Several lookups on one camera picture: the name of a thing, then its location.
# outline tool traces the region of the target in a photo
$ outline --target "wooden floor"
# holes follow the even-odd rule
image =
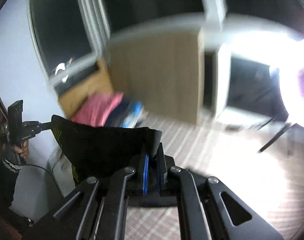
[[[224,131],[206,116],[199,126],[150,115],[143,123],[162,130],[164,153],[181,167],[218,177],[247,205],[290,239],[304,222],[304,144],[280,138],[262,154],[272,136],[261,131]],[[180,239],[176,208],[127,212],[126,239]]]

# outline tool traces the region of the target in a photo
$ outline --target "pink cloth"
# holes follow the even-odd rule
[[[93,127],[104,126],[109,114],[121,103],[123,93],[94,94],[72,118],[73,122]]]

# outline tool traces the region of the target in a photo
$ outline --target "human hand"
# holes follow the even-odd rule
[[[14,151],[21,154],[21,157],[27,158],[29,156],[29,141],[25,141],[23,143],[23,148],[14,146]]]

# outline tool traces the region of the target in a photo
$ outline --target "black sleeve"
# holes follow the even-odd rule
[[[7,206],[11,206],[19,169],[11,166],[2,158],[0,161],[0,200]]]

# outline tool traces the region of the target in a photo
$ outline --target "metal screw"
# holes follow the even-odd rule
[[[211,177],[208,177],[208,182],[211,184],[216,184],[216,183],[219,183],[219,179],[217,177],[211,176]]]
[[[170,169],[171,169],[172,172],[180,172],[181,171],[181,168],[178,167],[178,166],[172,166]]]
[[[86,179],[86,182],[89,183],[89,184],[94,184],[97,182],[97,179],[95,177],[88,177]]]
[[[135,171],[135,169],[131,166],[127,166],[124,168],[126,173],[133,173]]]

